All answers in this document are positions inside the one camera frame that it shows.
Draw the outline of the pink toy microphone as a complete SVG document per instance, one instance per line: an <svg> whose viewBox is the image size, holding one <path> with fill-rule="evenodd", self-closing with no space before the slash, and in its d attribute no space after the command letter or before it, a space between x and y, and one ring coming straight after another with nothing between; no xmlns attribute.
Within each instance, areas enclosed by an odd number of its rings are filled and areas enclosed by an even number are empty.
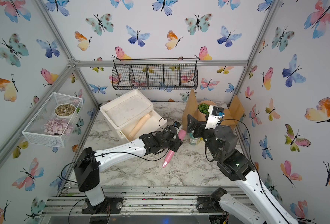
<svg viewBox="0 0 330 224"><path fill-rule="evenodd" d="M165 168L171 161L172 157L175 155L175 153L178 151L178 149L182 146L183 140L186 136L185 130L180 130L178 133L178 136L174 139L173 145L171 145L169 152L167 153L164 163L162 165L162 168Z"/></svg>

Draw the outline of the wooden rolling pin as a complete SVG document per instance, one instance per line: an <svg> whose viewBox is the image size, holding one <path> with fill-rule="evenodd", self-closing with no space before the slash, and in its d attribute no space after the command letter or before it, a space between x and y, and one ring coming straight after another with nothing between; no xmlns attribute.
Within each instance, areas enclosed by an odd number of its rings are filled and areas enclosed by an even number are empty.
<svg viewBox="0 0 330 224"><path fill-rule="evenodd" d="M136 134L139 132L142 126L147 122L147 120L151 118L151 116L152 116L152 112L149 112L138 121L138 123L134 126L134 128L131 130L131 132L128 135L130 140L134 139Z"/></svg>

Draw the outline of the white plastic drawer cabinet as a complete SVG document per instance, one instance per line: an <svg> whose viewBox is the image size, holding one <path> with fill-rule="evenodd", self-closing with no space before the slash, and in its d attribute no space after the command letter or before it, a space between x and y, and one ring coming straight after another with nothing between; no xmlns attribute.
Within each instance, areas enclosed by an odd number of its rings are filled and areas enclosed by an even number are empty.
<svg viewBox="0 0 330 224"><path fill-rule="evenodd" d="M154 110L153 103L139 90L131 90L100 107L100 112L105 117L111 131L121 143L127 142L121 140L119 132L152 110Z"/></svg>

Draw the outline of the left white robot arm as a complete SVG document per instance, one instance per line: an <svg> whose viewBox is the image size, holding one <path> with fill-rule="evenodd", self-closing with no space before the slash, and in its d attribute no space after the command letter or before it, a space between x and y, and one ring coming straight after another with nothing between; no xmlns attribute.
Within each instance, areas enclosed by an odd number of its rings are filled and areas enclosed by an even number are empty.
<svg viewBox="0 0 330 224"><path fill-rule="evenodd" d="M106 169L133 158L143 159L146 155L157 155L167 150L163 166L166 167L173 155L182 146L186 132L175 126L167 126L162 131L141 135L123 145L94 151L88 147L75 162L73 171L78 190L86 194L86 208L83 214L118 214L122 199L107 199L100 184L100 173Z"/></svg>

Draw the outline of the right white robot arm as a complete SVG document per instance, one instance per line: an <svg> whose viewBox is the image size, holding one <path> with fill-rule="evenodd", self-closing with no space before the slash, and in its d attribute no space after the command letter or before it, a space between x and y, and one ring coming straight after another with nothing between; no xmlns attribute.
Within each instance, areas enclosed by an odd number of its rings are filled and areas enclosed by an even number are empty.
<svg viewBox="0 0 330 224"><path fill-rule="evenodd" d="M219 207L244 224L297 224L264 185L252 161L236 149L237 136L231 127L220 125L221 119L209 117L198 121L187 115L187 131L202 138L220 171L251 200L255 210L238 202L218 188L213 198Z"/></svg>

